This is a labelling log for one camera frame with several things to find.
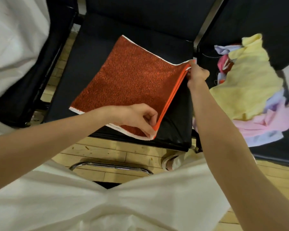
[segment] left hand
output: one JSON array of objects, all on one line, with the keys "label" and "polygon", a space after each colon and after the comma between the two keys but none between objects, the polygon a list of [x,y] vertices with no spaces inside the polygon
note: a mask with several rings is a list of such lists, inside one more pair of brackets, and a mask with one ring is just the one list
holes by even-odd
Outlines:
[{"label": "left hand", "polygon": [[117,126],[127,125],[138,127],[147,137],[155,136],[152,128],[156,125],[158,113],[147,104],[134,104],[130,106],[113,106],[114,121]]}]

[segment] wooden floor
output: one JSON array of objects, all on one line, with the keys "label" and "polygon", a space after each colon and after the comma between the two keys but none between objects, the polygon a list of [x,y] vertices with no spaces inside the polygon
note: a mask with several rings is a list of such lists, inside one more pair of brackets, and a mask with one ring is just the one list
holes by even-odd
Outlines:
[{"label": "wooden floor", "polygon": [[[42,95],[42,100],[50,102],[56,86],[60,81],[63,69],[68,59],[76,33],[71,33],[62,51],[60,59]],[[57,163],[70,167],[81,161],[112,162],[116,164],[141,165],[151,170],[154,174],[162,172],[162,159],[171,155],[173,151],[147,147],[130,143],[122,143],[110,140],[102,140],[86,137],[78,143],[65,149],[53,159]],[[289,199],[289,168],[266,161],[257,161],[258,167],[266,177]],[[124,183],[140,177],[147,176],[142,172],[106,169],[84,166],[75,169],[75,172],[83,178],[91,181],[105,181]],[[230,209],[217,225],[215,231],[239,231],[242,230],[239,222]]]}]

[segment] white sheet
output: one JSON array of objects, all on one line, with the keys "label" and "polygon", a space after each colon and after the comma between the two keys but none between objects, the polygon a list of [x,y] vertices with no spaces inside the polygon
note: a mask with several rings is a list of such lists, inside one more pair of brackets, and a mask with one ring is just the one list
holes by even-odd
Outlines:
[{"label": "white sheet", "polygon": [[46,0],[0,0],[0,96],[35,64],[49,27]]}]

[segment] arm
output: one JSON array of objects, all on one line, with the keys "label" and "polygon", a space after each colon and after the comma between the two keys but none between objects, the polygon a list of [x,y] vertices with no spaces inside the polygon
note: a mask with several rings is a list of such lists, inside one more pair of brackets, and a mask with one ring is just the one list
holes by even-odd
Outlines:
[{"label": "arm", "polygon": [[204,156],[243,230],[289,230],[289,200],[258,169],[243,136],[210,94],[209,72],[191,64],[188,86]]},{"label": "arm", "polygon": [[0,136],[0,188],[108,123],[129,125],[154,135],[157,112],[146,104],[105,106],[85,114]]}]

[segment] forearm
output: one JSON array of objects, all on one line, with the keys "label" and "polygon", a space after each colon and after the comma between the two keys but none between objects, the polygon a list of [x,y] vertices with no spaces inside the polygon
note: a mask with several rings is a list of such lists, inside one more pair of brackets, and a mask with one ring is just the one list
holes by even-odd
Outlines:
[{"label": "forearm", "polygon": [[258,169],[249,148],[204,81],[191,89],[208,166],[244,230],[287,230],[289,201]]},{"label": "forearm", "polygon": [[111,113],[103,107],[0,136],[0,188],[110,123]]}]

